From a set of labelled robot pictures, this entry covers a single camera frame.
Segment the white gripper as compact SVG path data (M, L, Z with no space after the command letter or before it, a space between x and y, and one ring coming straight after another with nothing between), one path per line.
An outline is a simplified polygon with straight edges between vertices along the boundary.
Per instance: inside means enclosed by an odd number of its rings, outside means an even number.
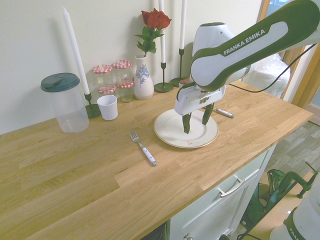
M206 125L211 117L215 102L222 99L226 86L212 92L202 92L195 86L180 88L175 100L174 110L182 116L183 131L190 132L190 120L192 112L200 108L205 109L202 124Z

